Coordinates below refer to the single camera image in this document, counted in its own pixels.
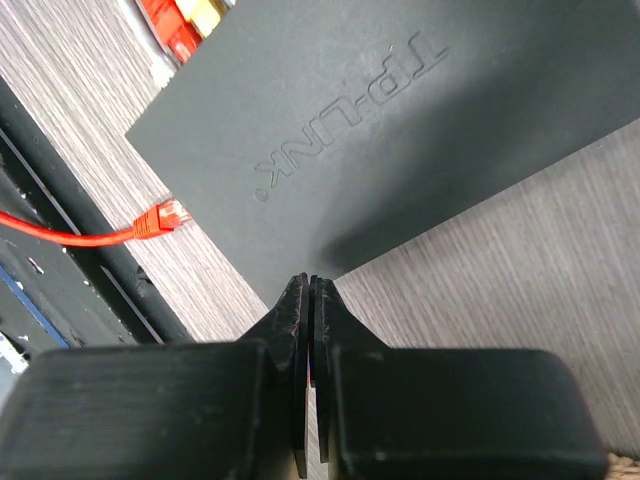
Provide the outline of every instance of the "registered trademark symbol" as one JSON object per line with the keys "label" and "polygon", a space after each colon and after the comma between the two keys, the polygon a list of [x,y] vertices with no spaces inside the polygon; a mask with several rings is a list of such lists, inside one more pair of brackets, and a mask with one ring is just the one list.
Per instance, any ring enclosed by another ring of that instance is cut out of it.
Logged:
{"label": "registered trademark symbol", "polygon": [[256,188],[256,200],[259,202],[266,202],[269,199],[269,192],[264,188]]}

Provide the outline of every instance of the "red ethernet cable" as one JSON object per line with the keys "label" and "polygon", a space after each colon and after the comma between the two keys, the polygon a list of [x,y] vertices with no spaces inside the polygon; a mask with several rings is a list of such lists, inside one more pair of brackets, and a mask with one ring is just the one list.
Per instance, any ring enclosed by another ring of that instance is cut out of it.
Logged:
{"label": "red ethernet cable", "polygon": [[70,247],[107,247],[118,245],[129,240],[146,240],[148,238],[173,232],[191,219],[189,213],[177,200],[170,200],[161,205],[154,205],[139,216],[133,226],[106,235],[74,235],[73,233],[57,232],[39,227],[0,212],[0,225],[13,228],[42,240],[59,243]]}

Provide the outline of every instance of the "blue wire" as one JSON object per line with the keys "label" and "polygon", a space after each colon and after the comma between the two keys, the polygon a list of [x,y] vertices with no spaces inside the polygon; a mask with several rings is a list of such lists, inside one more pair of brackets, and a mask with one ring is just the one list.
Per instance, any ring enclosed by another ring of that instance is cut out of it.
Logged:
{"label": "blue wire", "polygon": [[46,319],[46,317],[38,310],[38,307],[31,301],[29,297],[22,291],[18,284],[11,278],[11,275],[0,265],[0,278],[11,289],[13,294],[18,297],[20,303],[29,310],[29,313],[33,315],[33,318],[45,329],[51,338],[62,348],[70,348],[71,345],[64,339],[60,332],[53,326],[53,324]]}

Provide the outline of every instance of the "yellow connector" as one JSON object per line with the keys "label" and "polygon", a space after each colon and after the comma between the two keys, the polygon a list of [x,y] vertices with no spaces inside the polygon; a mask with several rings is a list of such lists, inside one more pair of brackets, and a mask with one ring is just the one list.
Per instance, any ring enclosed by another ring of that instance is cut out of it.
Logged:
{"label": "yellow connector", "polygon": [[191,22],[205,38],[226,13],[226,7],[219,0],[176,0],[176,5],[185,20]]}

